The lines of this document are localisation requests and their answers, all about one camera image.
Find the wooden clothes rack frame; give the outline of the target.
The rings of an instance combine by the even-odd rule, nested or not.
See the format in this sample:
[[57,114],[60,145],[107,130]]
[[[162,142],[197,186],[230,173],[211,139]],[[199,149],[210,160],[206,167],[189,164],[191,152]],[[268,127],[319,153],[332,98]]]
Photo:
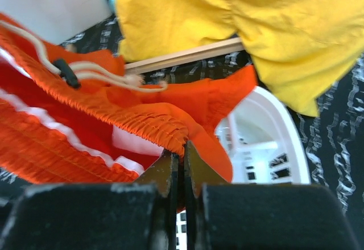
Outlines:
[[126,64],[125,74],[141,74],[157,71],[163,68],[243,51],[244,49],[240,38],[230,38],[220,42]]

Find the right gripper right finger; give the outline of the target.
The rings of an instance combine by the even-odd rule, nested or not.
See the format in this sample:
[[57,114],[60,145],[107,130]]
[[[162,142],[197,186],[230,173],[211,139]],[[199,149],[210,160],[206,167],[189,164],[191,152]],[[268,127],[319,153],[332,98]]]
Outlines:
[[338,200],[318,185],[230,184],[185,146],[188,249],[359,249]]

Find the orange shorts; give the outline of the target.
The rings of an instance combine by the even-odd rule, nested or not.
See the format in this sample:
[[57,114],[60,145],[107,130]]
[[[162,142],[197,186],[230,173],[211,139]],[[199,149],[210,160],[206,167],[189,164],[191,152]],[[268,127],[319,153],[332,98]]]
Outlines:
[[191,141],[225,181],[215,128],[256,86],[248,65],[225,79],[132,87],[122,57],[69,52],[1,15],[1,168],[34,184],[133,182]]

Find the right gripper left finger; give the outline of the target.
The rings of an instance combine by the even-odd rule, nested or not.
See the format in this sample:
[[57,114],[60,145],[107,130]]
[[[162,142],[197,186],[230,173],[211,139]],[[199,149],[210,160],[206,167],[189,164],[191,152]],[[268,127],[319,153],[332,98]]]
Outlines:
[[175,249],[179,158],[133,183],[26,187],[1,212],[2,249]]

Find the white storage box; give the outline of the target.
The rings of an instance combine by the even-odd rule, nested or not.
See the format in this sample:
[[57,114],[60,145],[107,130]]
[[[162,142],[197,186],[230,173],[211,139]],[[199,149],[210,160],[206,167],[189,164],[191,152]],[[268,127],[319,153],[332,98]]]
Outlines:
[[111,16],[107,0],[1,0],[1,13],[53,44]]

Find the white plastic laundry basket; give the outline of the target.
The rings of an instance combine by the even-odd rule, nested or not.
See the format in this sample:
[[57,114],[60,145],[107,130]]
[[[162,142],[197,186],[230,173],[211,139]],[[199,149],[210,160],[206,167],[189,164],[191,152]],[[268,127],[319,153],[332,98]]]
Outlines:
[[230,159],[230,184],[307,185],[308,165],[286,108],[256,87],[215,129]]

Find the yellow shorts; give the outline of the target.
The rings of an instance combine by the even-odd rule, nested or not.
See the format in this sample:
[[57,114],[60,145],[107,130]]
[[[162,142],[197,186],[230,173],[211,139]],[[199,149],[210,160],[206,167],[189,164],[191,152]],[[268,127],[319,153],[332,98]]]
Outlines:
[[363,0],[115,0],[115,12],[127,62],[237,35],[269,90],[312,117],[363,52]]

